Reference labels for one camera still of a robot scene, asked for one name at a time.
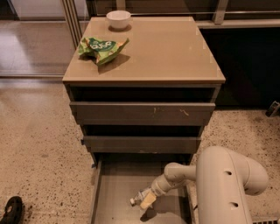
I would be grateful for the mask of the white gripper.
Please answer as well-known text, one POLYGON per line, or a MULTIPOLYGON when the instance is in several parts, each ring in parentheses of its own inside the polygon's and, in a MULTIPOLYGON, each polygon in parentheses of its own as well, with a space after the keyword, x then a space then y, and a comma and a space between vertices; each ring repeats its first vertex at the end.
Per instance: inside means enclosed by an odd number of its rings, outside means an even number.
POLYGON ((180 188, 185 184, 185 180, 169 181, 164 174, 158 176, 151 183, 151 191, 143 199, 140 204, 142 209, 146 209, 156 201, 157 197, 166 195, 170 190, 180 188))

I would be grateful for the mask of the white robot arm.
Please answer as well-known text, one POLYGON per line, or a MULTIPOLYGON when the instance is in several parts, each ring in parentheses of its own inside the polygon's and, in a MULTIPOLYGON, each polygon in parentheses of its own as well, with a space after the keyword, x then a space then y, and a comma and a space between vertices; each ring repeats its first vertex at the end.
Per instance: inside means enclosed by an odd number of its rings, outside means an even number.
POLYGON ((246 197, 263 193, 269 176, 254 159, 211 146, 200 153, 195 165, 166 165, 164 173, 140 193, 140 207, 150 207, 187 180, 196 183, 199 224, 253 224, 246 197))

